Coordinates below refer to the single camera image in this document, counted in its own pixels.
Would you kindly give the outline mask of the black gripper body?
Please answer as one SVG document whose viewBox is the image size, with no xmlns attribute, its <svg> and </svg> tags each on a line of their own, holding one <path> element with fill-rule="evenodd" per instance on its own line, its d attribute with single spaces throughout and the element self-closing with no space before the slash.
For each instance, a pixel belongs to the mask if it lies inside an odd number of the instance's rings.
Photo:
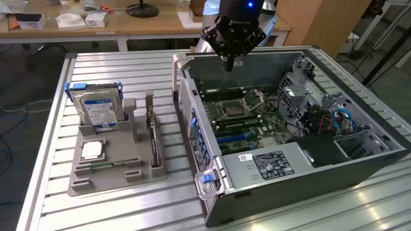
<svg viewBox="0 0 411 231">
<path fill-rule="evenodd" d="M 217 19 L 218 53 L 222 56 L 247 54 L 261 42 L 261 1 L 222 0 Z"/>
</svg>

